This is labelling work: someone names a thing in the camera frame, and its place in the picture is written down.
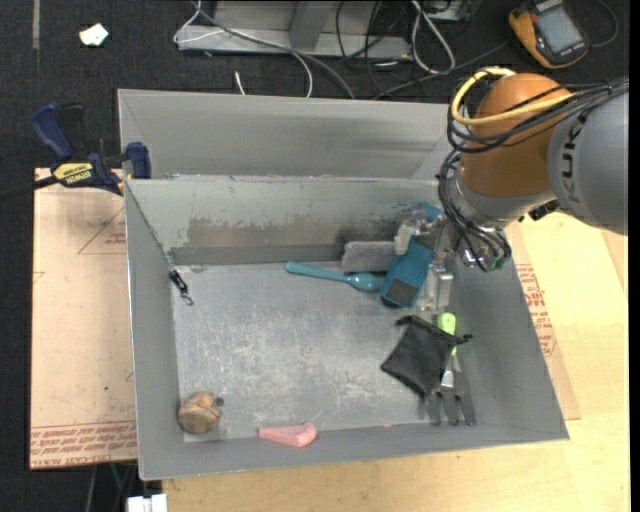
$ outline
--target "black bag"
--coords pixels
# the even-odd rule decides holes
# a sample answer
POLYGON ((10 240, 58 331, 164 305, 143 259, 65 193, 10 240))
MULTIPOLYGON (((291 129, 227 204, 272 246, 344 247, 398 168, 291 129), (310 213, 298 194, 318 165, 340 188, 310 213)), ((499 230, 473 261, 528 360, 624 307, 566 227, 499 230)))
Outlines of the black bag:
POLYGON ((440 384, 453 347, 466 343, 471 336, 451 336, 415 315, 396 322, 396 325, 406 324, 409 326, 381 369, 416 393, 427 396, 440 384))

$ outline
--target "bin floor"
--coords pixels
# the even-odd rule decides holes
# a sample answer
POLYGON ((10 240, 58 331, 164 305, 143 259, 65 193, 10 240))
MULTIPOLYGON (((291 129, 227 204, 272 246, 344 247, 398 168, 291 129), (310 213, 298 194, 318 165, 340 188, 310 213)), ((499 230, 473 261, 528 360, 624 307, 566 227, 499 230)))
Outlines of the bin floor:
POLYGON ((224 400, 220 429, 188 440, 307 421, 318 430, 424 421, 418 395, 380 369, 406 309, 281 264, 178 269, 194 300, 172 292, 181 398, 206 390, 224 400))

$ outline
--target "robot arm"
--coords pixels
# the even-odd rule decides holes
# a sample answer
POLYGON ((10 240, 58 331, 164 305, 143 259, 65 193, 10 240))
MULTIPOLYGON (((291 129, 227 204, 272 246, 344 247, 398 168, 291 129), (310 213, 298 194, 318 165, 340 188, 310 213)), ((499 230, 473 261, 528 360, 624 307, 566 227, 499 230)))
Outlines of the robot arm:
POLYGON ((449 111, 455 149, 440 173, 440 199, 461 252, 470 251, 483 270, 499 267, 509 257, 501 230, 550 203, 589 225, 625 232, 628 87, 623 79, 570 92, 542 75, 502 68, 480 70, 463 84, 449 111), (462 100, 487 79, 494 83, 465 117, 462 100))

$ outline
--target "cable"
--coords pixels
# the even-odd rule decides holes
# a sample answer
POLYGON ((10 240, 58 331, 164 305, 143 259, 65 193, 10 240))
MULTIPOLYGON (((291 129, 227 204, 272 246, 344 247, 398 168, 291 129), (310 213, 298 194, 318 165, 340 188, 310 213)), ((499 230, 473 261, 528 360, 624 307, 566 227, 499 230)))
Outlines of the cable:
POLYGON ((411 51, 413 53, 413 58, 414 58, 416 64, 421 69, 426 71, 427 73, 432 73, 432 74, 439 74, 439 73, 442 73, 444 71, 449 71, 449 70, 453 69, 455 67, 455 65, 456 65, 456 59, 455 59, 455 56, 453 55, 453 51, 451 50, 451 47, 449 46, 449 44, 447 43, 445 38, 442 36, 440 31, 437 29, 437 27, 435 26, 433 21, 431 21, 431 18, 429 18, 429 16, 424 11, 424 9, 420 5, 420 3, 417 0, 412 0, 411 1, 411 5, 413 5, 413 7, 416 9, 416 11, 418 11, 418 15, 416 16, 416 21, 413 24, 413 29, 411 31, 411 51), (429 28, 431 29, 433 34, 436 36, 438 41, 440 41, 440 44, 442 45, 444 50, 447 52, 447 56, 449 57, 450 65, 449 65, 449 68, 447 68, 446 70, 437 71, 437 70, 434 70, 434 69, 430 68, 429 66, 427 66, 423 62, 423 60, 418 55, 416 39, 417 39, 417 36, 418 36, 418 27, 420 26, 420 19, 421 18, 424 19, 424 21, 427 23, 427 25, 429 25, 429 28))
POLYGON ((201 4, 199 5, 198 2, 192 1, 191 4, 197 9, 197 11, 200 13, 200 16, 202 16, 207 21, 209 21, 211 24, 213 24, 214 26, 216 26, 219 29, 223 30, 224 32, 227 32, 228 34, 231 34, 233 36, 239 37, 241 39, 245 39, 247 41, 251 41, 251 42, 254 42, 254 43, 257 43, 257 44, 261 44, 261 45, 269 47, 269 48, 275 48, 275 49, 280 50, 280 51, 285 52, 285 53, 290 53, 292 55, 297 55, 300 58, 305 58, 305 59, 309 60, 310 62, 313 62, 314 64, 318 65, 319 67, 321 67, 322 69, 327 71, 329 74, 331 74, 331 76, 333 76, 337 80, 337 82, 340 84, 340 86, 342 87, 342 89, 344 90, 344 92, 347 94, 347 96, 349 98, 351 98, 353 100, 356 99, 355 94, 351 90, 351 87, 349 87, 349 85, 344 81, 344 79, 333 68, 331 68, 330 66, 328 66, 324 62, 316 59, 312 55, 300 52, 298 50, 294 50, 293 48, 288 48, 288 47, 286 47, 284 45, 281 45, 281 44, 278 44, 278 43, 273 43, 271 41, 265 41, 264 39, 259 39, 257 37, 253 37, 253 36, 250 36, 248 34, 244 34, 242 32, 238 32, 236 30, 232 30, 232 29, 230 29, 228 27, 225 27, 225 26, 219 24, 218 22, 216 22, 211 16, 209 16, 205 11, 202 10, 201 4))
MULTIPOLYGON (((597 105, 609 101, 615 96, 623 94, 628 90, 628 88, 629 79, 627 77, 623 77, 610 83, 598 84, 590 88, 579 90, 572 93, 572 96, 569 99, 553 105, 547 110, 535 113, 512 128, 487 136, 478 136, 472 131, 460 130, 456 126, 456 121, 453 118, 452 109, 450 108, 447 115, 447 137, 450 144, 457 151, 463 153, 480 153, 502 145, 514 146, 552 128, 568 116, 584 111, 585 109, 594 108, 597 105), (508 139, 525 131, 528 132, 525 138, 507 144, 508 139), (476 145, 469 147, 466 145, 467 142, 474 142, 476 145)), ((557 87, 552 87, 538 95, 538 97, 544 97, 557 89, 557 87)), ((524 101, 514 105, 512 111, 521 110, 519 108, 520 105, 526 104, 527 102, 524 101)))
POLYGON ((571 99, 575 94, 575 93, 563 94, 562 96, 559 96, 557 98, 541 101, 529 107, 523 106, 521 108, 516 108, 513 110, 505 111, 500 114, 495 114, 487 117, 469 118, 469 117, 463 117, 460 115, 459 110, 460 110, 461 101, 463 100, 467 92, 469 92, 469 90, 475 84, 477 84, 482 78, 485 78, 487 76, 505 77, 505 76, 512 76, 512 75, 515 75, 515 72, 507 68, 487 67, 487 68, 482 68, 479 71, 476 71, 471 77, 467 79, 466 82, 462 84, 462 86, 458 89, 456 95, 454 96, 453 101, 451 102, 451 115, 453 119, 458 121, 459 123, 462 123, 468 126, 479 126, 483 124, 494 123, 496 121, 503 121, 505 119, 513 119, 514 117, 519 117, 524 113, 530 113, 532 111, 547 110, 549 107, 553 107, 554 105, 557 105, 568 99, 571 99))
POLYGON ((491 48, 490 50, 487 50, 484 53, 481 53, 480 55, 469 59, 466 62, 463 62, 462 64, 458 64, 456 67, 451 68, 447 71, 442 71, 441 73, 437 73, 437 74, 431 74, 431 75, 426 75, 420 78, 416 78, 410 82, 407 82, 406 84, 400 84, 397 85, 395 87, 391 87, 390 89, 387 89, 386 91, 384 91, 382 94, 378 94, 377 96, 374 96, 373 98, 371 98, 372 100, 380 100, 384 97, 389 97, 391 96, 393 93, 401 91, 403 89, 407 89, 413 85, 420 85, 423 84, 424 82, 427 82, 429 80, 434 80, 436 78, 440 78, 446 75, 449 75, 450 73, 453 73, 454 71, 459 71, 461 69, 466 68, 467 66, 470 66, 471 64, 473 64, 474 62, 477 62, 479 60, 484 59, 485 57, 491 55, 492 53, 495 53, 497 51, 502 50, 502 48, 506 47, 509 44, 509 41, 505 41, 503 43, 500 43, 498 46, 495 46, 493 48, 491 48))
POLYGON ((449 178, 449 172, 457 172, 456 164, 460 161, 460 158, 461 154, 456 150, 451 151, 445 158, 440 168, 440 174, 438 175, 438 196, 444 214, 466 242, 478 267, 483 272, 489 272, 496 266, 500 266, 502 261, 511 257, 511 246, 498 230, 486 230, 479 227, 473 221, 464 217, 462 212, 450 201, 447 187, 452 180, 455 180, 455 176, 449 178), (477 254, 471 237, 484 243, 489 248, 494 257, 491 267, 488 267, 485 264, 485 260, 477 254))
POLYGON ((242 94, 243 96, 246 96, 247 93, 244 92, 244 88, 242 87, 242 82, 240 81, 240 73, 238 73, 237 71, 235 71, 233 73, 233 78, 236 81, 236 85, 238 86, 238 89, 240 89, 240 94, 242 94))
MULTIPOLYGON (((198 1, 198 9, 200 9, 202 7, 202 0, 198 1)), ((184 44, 184 43, 192 43, 193 41, 199 41, 200 39, 205 39, 206 37, 211 37, 211 36, 215 36, 217 34, 222 34, 224 33, 224 30, 218 30, 216 32, 208 32, 207 34, 203 34, 201 36, 198 37, 193 37, 191 39, 180 39, 178 40, 178 34, 184 30, 186 27, 188 27, 189 25, 191 25, 194 21, 196 21, 196 19, 198 19, 198 16, 200 16, 200 12, 198 10, 196 10, 196 12, 193 14, 193 16, 191 16, 191 18, 189 18, 177 31, 176 33, 173 35, 173 42, 175 44, 184 44)))
POLYGON ((344 7, 344 4, 346 2, 343 0, 342 2, 340 2, 340 4, 338 5, 338 9, 336 10, 336 36, 338 38, 338 45, 340 46, 340 53, 342 54, 343 60, 348 61, 351 60, 355 57, 357 57, 358 55, 362 55, 365 51, 373 48, 375 45, 377 45, 378 43, 380 43, 385 37, 387 37, 389 35, 389 32, 391 32, 391 30, 396 26, 396 24, 400 21, 400 17, 398 16, 394 22, 389 25, 389 28, 387 29, 387 31, 382 34, 381 36, 378 36, 376 39, 374 39, 371 43, 366 43, 365 45, 360 48, 359 50, 347 55, 345 49, 344 49, 344 44, 342 41, 342 32, 340 30, 340 14, 342 12, 342 8, 344 7))
MULTIPOLYGON (((307 72, 307 76, 309 77, 309 87, 307 89, 307 95, 305 96, 305 98, 310 98, 311 94, 313 93, 313 74, 311 73, 311 70, 309 69, 309 66, 307 66, 307 63, 302 59, 302 57, 299 57, 298 55, 294 55, 293 53, 291 54, 291 56, 295 57, 296 60, 298 60, 304 66, 304 69, 307 72)), ((244 88, 242 87, 242 82, 240 81, 240 73, 235 71, 233 73, 233 78, 234 78, 234 80, 236 82, 236 85, 238 86, 238 89, 240 89, 240 93, 243 96, 246 96, 247 93, 245 92, 244 88)))

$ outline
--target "white cable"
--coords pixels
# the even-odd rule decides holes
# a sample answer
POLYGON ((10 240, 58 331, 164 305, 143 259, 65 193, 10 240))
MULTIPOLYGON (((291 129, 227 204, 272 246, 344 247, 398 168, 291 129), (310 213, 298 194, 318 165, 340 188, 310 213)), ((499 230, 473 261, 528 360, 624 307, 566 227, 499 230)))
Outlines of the white cable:
POLYGON ((411 31, 411 46, 413 47, 413 59, 415 60, 416 64, 421 69, 423 69, 427 73, 431 73, 431 74, 443 73, 445 71, 449 71, 449 70, 453 69, 456 66, 456 58, 453 55, 453 51, 451 50, 451 47, 449 46, 449 44, 447 43, 445 38, 442 36, 440 31, 437 29, 437 27, 435 26, 433 21, 431 21, 431 18, 429 18, 429 16, 424 11, 424 9, 420 5, 420 3, 417 0, 412 0, 411 1, 411 5, 413 5, 413 7, 418 11, 418 15, 416 16, 416 21, 413 24, 413 30, 411 31), (436 36, 438 41, 440 41, 440 45, 447 52, 447 56, 449 57, 449 62, 450 62, 450 65, 449 65, 448 69, 437 71, 437 70, 435 70, 433 68, 430 68, 429 66, 427 66, 422 61, 422 59, 418 55, 418 51, 416 50, 416 40, 417 40, 417 37, 418 37, 418 26, 420 25, 420 18, 424 19, 424 21, 427 23, 427 25, 429 25, 429 28, 431 29, 433 34, 436 36))
POLYGON ((292 53, 291 55, 293 55, 296 59, 298 59, 300 64, 304 66, 304 69, 307 72, 307 77, 309 78, 309 89, 307 90, 306 98, 311 98, 311 93, 313 92, 313 73, 311 73, 309 66, 304 61, 304 59, 300 57, 300 55, 298 55, 297 53, 292 53))
MULTIPOLYGON (((181 30, 184 30, 189 25, 191 25, 198 18, 198 16, 200 16, 201 9, 202 9, 202 0, 199 0, 198 1, 198 5, 196 7, 196 12, 194 13, 194 15, 191 16, 191 18, 189 18, 186 21, 186 23, 184 25, 182 25, 182 27, 180 27, 180 29, 174 34, 173 42, 175 44, 190 43, 192 41, 198 41, 200 39, 204 39, 205 37, 213 36, 213 35, 216 35, 216 34, 228 33, 229 35, 232 35, 232 36, 234 35, 233 33, 229 32, 229 31, 225 31, 225 30, 220 29, 220 30, 216 30, 214 32, 208 32, 208 33, 206 33, 204 35, 201 35, 201 36, 198 36, 198 37, 194 37, 192 39, 181 39, 181 40, 178 40, 178 33, 181 30)), ((241 36, 244 36, 244 37, 246 37, 248 39, 251 39, 251 40, 253 40, 254 42, 256 42, 258 44, 276 46, 276 47, 282 49, 282 51, 285 51, 285 52, 289 53, 290 55, 292 55, 293 57, 295 57, 300 62, 300 64, 302 64, 304 66, 304 70, 306 71, 307 77, 309 78, 309 88, 307 89, 307 95, 305 97, 306 98, 310 98, 311 97, 311 94, 313 93, 313 73, 311 73, 311 69, 309 68, 307 63, 304 61, 304 59, 297 52, 292 51, 290 48, 287 48, 286 46, 279 45, 279 44, 273 43, 271 41, 266 41, 264 39, 259 39, 257 37, 253 37, 253 36, 250 36, 248 34, 244 34, 243 32, 240 32, 240 31, 237 31, 237 30, 234 30, 233 32, 236 32, 238 35, 241 35, 241 36)), ((235 78, 236 84, 238 85, 238 88, 240 89, 240 92, 242 93, 242 95, 246 96, 246 93, 245 93, 245 91, 244 91, 244 89, 242 87, 242 83, 240 82, 240 74, 237 71, 234 73, 234 78, 235 78)))
POLYGON ((244 92, 244 89, 242 88, 242 82, 240 81, 240 73, 236 71, 235 73, 233 73, 233 77, 236 79, 236 85, 238 86, 238 89, 240 89, 242 95, 246 96, 247 93, 244 92))

